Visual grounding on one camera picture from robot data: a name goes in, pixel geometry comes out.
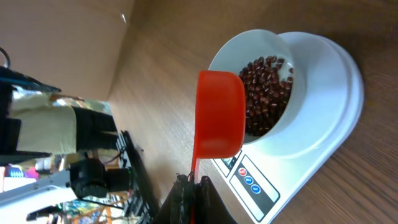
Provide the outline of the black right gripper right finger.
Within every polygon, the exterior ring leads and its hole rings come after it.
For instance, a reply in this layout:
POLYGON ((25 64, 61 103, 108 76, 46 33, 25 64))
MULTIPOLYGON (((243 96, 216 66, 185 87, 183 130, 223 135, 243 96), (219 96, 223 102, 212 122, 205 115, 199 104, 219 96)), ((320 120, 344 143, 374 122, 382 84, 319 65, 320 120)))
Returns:
POLYGON ((203 176, 197 185, 195 223, 237 224, 208 176, 203 176))

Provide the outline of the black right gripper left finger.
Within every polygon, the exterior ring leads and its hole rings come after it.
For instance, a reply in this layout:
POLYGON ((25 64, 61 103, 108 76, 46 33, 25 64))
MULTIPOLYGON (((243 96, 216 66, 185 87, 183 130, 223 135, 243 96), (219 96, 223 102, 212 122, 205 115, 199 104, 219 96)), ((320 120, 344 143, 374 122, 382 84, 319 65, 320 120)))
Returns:
POLYGON ((190 177, 190 174, 177 174, 177 179, 152 224, 191 224, 195 184, 190 177))

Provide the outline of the red plastic measuring scoop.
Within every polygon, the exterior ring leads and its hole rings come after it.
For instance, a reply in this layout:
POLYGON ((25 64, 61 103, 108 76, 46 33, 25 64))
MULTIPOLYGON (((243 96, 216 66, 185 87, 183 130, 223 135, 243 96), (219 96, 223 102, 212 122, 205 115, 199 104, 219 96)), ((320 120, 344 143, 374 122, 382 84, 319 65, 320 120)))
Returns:
POLYGON ((199 72, 190 180, 198 181, 200 159, 224 159, 243 145, 246 99, 241 79, 213 70, 199 72))

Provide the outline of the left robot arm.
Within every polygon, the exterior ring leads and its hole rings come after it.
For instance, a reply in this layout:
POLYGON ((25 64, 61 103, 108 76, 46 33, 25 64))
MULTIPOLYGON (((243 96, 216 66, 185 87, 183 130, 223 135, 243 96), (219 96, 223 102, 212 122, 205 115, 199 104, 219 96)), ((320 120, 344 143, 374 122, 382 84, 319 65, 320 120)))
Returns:
POLYGON ((105 198, 131 188, 129 169, 109 169, 98 159, 76 162, 69 169, 1 193, 1 222, 25 220, 27 215, 85 197, 105 198))

